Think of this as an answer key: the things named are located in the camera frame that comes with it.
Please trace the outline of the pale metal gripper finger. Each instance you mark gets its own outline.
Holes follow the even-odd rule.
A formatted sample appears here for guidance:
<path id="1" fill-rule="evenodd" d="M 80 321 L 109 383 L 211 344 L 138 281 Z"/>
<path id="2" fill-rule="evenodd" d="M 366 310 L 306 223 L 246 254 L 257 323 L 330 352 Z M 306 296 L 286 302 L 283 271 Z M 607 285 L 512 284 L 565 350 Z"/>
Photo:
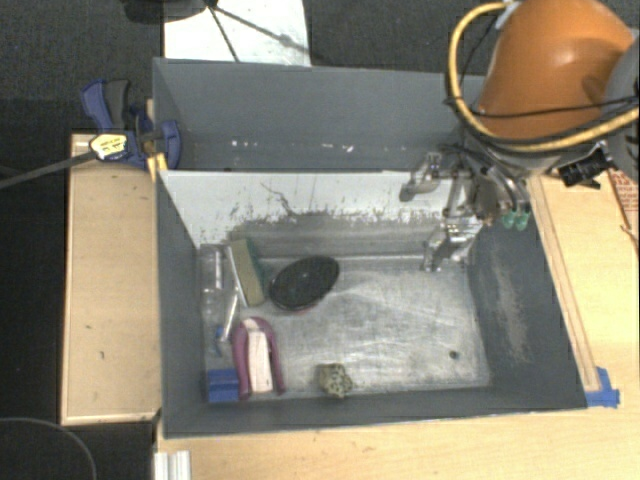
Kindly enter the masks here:
<path id="1" fill-rule="evenodd" d="M 399 193 L 401 202 L 412 201 L 417 195 L 435 191 L 441 184 L 439 153 L 427 153 L 411 171 L 409 181 L 402 185 Z"/>
<path id="2" fill-rule="evenodd" d="M 447 260 L 463 261 L 480 231 L 476 219 L 445 219 L 424 242 L 422 269 L 437 272 Z"/>

